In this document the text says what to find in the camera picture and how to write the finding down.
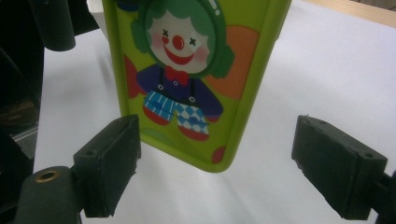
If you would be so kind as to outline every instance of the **clown mouth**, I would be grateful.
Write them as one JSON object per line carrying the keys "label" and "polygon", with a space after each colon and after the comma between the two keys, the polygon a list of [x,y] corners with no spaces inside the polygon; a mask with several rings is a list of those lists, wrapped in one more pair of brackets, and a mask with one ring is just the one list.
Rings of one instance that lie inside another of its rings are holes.
{"label": "clown mouth", "polygon": [[172,62],[180,64],[180,65],[184,65],[186,63],[189,63],[191,61],[192,57],[194,56],[192,54],[192,55],[187,56],[187,57],[180,57],[180,56],[177,56],[176,54],[172,53],[165,45],[163,45],[163,48],[165,49],[165,53],[168,56],[168,58]]}

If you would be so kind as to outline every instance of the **orange shape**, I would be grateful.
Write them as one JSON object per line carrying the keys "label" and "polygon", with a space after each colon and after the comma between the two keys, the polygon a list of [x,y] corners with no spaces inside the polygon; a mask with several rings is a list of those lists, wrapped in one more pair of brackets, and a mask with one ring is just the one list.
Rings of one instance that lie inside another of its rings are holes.
{"label": "orange shape", "polygon": [[248,78],[259,33],[244,26],[227,27],[227,44],[235,58],[229,74],[223,78],[206,78],[208,84],[224,96],[240,99]]}

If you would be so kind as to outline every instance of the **red nose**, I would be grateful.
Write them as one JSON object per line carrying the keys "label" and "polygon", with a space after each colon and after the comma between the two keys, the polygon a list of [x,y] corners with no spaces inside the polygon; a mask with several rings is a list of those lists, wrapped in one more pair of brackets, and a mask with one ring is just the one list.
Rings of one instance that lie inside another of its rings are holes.
{"label": "red nose", "polygon": [[183,40],[183,38],[181,38],[180,35],[175,35],[172,38],[172,43],[173,43],[175,49],[178,49],[178,50],[184,49],[184,40]]}

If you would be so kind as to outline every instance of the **green box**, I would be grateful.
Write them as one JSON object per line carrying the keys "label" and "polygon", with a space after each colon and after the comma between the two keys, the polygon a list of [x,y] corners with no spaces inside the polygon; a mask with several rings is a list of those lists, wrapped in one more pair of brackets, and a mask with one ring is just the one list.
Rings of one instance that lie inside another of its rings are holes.
{"label": "green box", "polygon": [[139,116],[144,142],[226,170],[290,0],[103,4],[121,114]]}

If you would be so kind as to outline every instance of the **white backdrop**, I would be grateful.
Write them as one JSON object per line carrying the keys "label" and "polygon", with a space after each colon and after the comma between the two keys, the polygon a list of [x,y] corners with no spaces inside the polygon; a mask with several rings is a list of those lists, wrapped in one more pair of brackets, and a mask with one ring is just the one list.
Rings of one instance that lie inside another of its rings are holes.
{"label": "white backdrop", "polygon": [[[209,174],[142,144],[143,158],[107,224],[342,224],[290,158],[298,115],[324,119],[396,170],[396,29],[293,1],[235,160]],[[120,116],[100,31],[46,50],[35,170],[73,154]]]}

